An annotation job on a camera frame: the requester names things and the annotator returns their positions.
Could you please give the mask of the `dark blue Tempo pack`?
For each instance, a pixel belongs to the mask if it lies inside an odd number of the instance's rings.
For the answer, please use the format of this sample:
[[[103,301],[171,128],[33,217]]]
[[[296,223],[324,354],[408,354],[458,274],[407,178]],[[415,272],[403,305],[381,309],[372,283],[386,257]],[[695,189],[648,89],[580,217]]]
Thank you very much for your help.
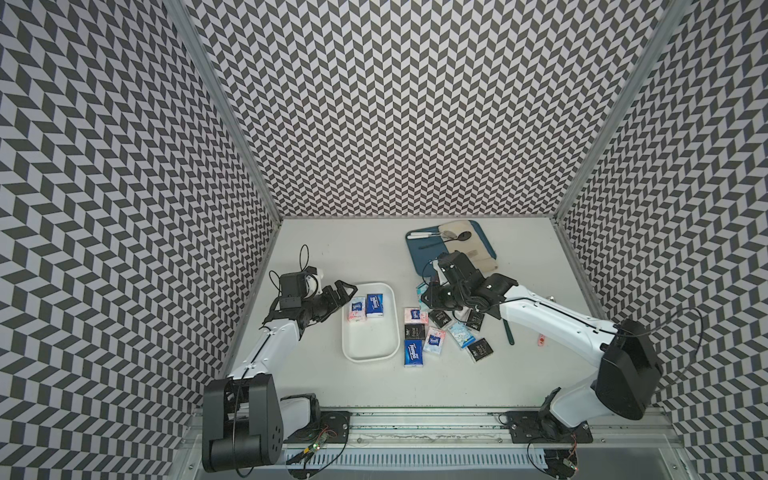
[[[384,316],[384,296],[382,293],[370,293],[366,295],[365,315],[367,318]]]

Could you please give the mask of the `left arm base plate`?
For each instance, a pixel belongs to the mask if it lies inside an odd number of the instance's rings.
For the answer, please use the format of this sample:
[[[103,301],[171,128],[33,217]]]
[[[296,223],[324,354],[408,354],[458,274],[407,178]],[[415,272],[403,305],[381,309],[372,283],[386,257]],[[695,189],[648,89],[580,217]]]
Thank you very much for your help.
[[[307,426],[297,430],[288,436],[284,443],[288,445],[308,445],[316,440],[323,430],[327,430],[327,444],[344,444],[349,437],[351,426],[351,412],[344,410],[323,410],[316,420],[312,420]]]

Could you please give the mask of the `white storage box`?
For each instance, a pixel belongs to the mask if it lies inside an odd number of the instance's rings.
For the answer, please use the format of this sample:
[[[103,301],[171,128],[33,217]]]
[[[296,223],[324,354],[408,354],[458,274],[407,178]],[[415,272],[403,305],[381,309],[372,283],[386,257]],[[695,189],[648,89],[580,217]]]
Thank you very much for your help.
[[[348,361],[358,364],[392,358],[402,342],[394,291],[383,282],[364,283],[357,287],[356,296],[366,297],[370,293],[383,294],[384,316],[366,317],[364,321],[351,323],[347,320],[350,302],[345,305],[342,310],[342,353]]]

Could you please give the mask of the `teal cartoon tissue pack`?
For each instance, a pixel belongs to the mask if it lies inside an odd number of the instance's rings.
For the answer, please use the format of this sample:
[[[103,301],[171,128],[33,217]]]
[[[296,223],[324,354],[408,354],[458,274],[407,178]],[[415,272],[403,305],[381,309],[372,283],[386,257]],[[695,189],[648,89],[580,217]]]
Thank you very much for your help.
[[[428,310],[429,309],[429,306],[424,301],[424,294],[427,292],[427,290],[428,290],[428,285],[425,284],[424,282],[420,283],[417,286],[417,288],[416,288],[417,300],[418,300],[418,303],[419,303],[419,308],[422,309],[422,310]]]

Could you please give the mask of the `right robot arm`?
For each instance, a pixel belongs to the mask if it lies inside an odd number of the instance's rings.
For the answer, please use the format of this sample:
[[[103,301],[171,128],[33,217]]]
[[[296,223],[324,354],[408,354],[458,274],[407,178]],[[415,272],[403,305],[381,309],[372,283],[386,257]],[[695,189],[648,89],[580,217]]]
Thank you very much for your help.
[[[663,374],[650,332],[640,323],[596,319],[548,300],[512,278],[477,273],[445,284],[432,280],[422,295],[433,310],[468,308],[532,329],[568,348],[593,367],[586,378],[557,387],[537,412],[542,437],[555,440],[609,414],[638,421]]]

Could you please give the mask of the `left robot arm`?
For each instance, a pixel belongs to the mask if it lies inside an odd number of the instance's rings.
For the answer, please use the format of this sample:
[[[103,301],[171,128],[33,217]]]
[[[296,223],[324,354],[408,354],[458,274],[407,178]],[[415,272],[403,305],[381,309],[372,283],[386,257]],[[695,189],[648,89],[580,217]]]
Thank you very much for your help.
[[[203,395],[202,466],[208,473],[234,470],[244,476],[273,465],[283,443],[316,429],[321,410],[313,393],[280,397],[275,377],[305,331],[350,303],[358,287],[338,280],[312,288],[297,273],[281,283],[261,325],[262,338],[229,375],[211,381]]]

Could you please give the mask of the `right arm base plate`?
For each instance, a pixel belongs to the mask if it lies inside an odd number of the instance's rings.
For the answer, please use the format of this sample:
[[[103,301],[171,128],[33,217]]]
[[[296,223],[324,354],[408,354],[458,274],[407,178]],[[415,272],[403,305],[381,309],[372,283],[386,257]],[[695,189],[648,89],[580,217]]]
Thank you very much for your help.
[[[534,410],[512,410],[501,415],[502,422],[510,431],[514,444],[528,443],[576,443],[591,444],[593,435],[586,422],[577,427],[567,427],[551,415],[541,416]]]

